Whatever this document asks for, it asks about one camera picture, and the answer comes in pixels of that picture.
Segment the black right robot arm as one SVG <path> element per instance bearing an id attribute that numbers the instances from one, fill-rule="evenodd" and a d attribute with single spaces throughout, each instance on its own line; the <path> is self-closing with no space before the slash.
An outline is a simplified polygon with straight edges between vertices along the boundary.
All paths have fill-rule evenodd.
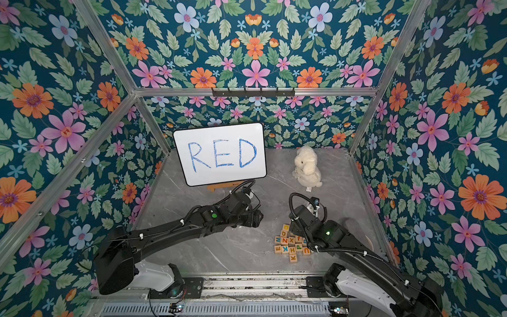
<path id="1" fill-rule="evenodd" d="M 323 277 L 331 297 L 355 297 L 388 316 L 442 316 L 442 288 L 420 280 L 384 260 L 343 225 L 317 216 L 317 198 L 289 196 L 290 231 L 307 241 L 310 251 L 339 258 Z"/>

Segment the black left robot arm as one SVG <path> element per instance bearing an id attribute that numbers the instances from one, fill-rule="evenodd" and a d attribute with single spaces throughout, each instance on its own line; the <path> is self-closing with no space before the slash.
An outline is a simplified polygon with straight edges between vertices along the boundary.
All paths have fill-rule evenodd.
<path id="1" fill-rule="evenodd" d="M 194 206 L 187 214 L 169 223 L 128 231 L 112 229 L 100 243 L 93 264 L 98 291 L 110 295 L 125 288 L 150 289 L 175 298 L 183 293 L 185 281 L 174 264 L 150 263 L 147 257 L 187 240 L 223 232 L 229 227 L 259 227 L 263 214 L 252 204 L 255 194 L 247 180 L 225 198 L 207 206 Z"/>

